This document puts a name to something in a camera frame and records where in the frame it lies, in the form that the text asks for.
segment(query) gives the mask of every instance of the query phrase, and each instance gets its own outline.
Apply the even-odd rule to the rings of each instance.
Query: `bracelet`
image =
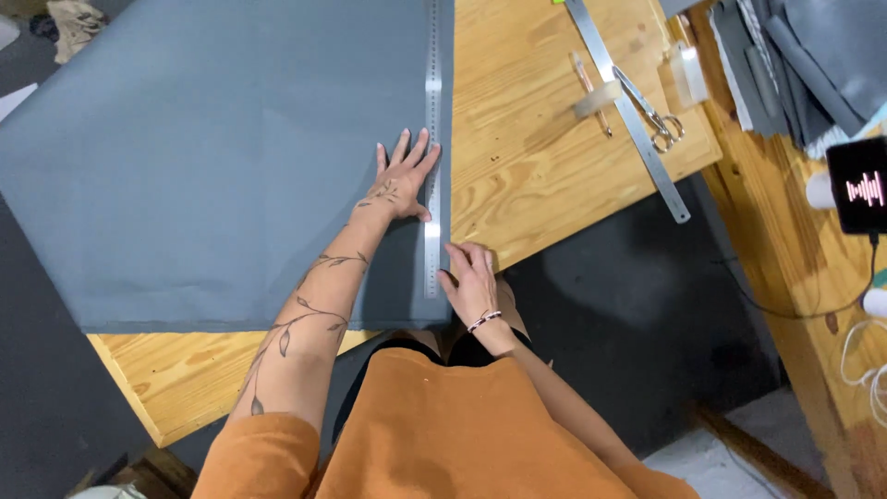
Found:
[[[468,332],[472,333],[475,331],[475,329],[477,329],[481,324],[485,323],[486,321],[491,321],[491,320],[496,319],[497,317],[501,317],[501,316],[502,316],[502,312],[500,312],[499,310],[497,310],[496,312],[490,312],[490,313],[484,315],[483,317],[481,317],[480,319],[478,319],[477,322],[475,322],[474,324],[468,326]]]

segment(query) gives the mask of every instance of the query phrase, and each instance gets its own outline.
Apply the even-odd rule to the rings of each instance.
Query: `hand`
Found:
[[[423,128],[419,132],[416,146],[406,154],[406,148],[410,144],[410,131],[404,130],[391,153],[390,162],[385,155],[385,146],[376,144],[376,182],[355,209],[371,205],[384,206],[391,209],[394,218],[419,217],[423,222],[430,222],[431,213],[416,201],[416,195],[440,156],[441,147],[440,144],[434,144],[423,159],[427,143],[428,130]]]
[[[437,271],[437,280],[456,314],[470,327],[484,315],[498,310],[493,255],[476,242],[447,243],[445,248],[459,284],[457,286],[444,270]]]

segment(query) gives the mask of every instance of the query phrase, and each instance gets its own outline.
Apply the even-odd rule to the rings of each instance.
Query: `phone screen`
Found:
[[[841,229],[887,233],[887,138],[830,147],[826,159]]]

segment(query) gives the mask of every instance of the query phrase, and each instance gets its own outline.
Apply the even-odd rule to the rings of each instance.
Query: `steel ruler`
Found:
[[[441,19],[441,2],[426,0],[428,7],[428,64],[425,68],[425,126],[428,128],[428,150],[439,142],[440,100],[444,84],[441,79],[440,41],[438,23]],[[439,164],[428,174],[425,181],[425,207],[431,213],[431,221],[422,227],[425,239],[425,298],[437,298],[437,269],[441,266],[441,169]]]
[[[603,39],[600,38],[600,33],[594,26],[592,16],[588,13],[588,9],[585,8],[583,0],[566,0],[564,3],[567,4],[569,15],[573,17],[573,21],[576,22],[576,26],[579,28],[579,34],[582,35],[585,47],[588,48],[589,53],[592,55],[594,65],[598,67],[600,77],[604,82],[615,80],[616,78],[613,76],[613,60],[610,58],[607,47],[604,45]],[[644,160],[644,165],[647,166],[647,171],[649,171],[656,188],[659,189],[659,194],[662,195],[665,204],[668,205],[671,215],[679,224],[687,222],[690,219],[690,212],[687,211],[684,200],[680,199],[678,188],[671,182],[668,171],[659,158],[659,153],[653,148],[653,142],[648,135],[647,128],[644,126],[644,122],[641,121],[640,115],[634,108],[627,93],[623,93],[622,97],[616,100],[616,109],[622,116],[623,121],[625,121],[625,127],[628,129],[629,135],[632,136],[634,145],[638,148],[640,158]]]

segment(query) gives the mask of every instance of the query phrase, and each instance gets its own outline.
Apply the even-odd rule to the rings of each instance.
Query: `scissor handle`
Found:
[[[684,138],[684,135],[687,132],[684,130],[684,125],[681,124],[680,120],[675,115],[655,115],[653,118],[657,130],[652,136],[650,136],[650,141],[653,142],[653,148],[655,148],[655,150],[660,153],[667,153],[671,150],[671,147],[674,146],[675,142],[680,142],[680,140]],[[671,122],[675,126],[678,135],[671,133],[667,122]],[[660,137],[663,139],[663,144],[661,146],[659,145],[659,141],[656,140]]]

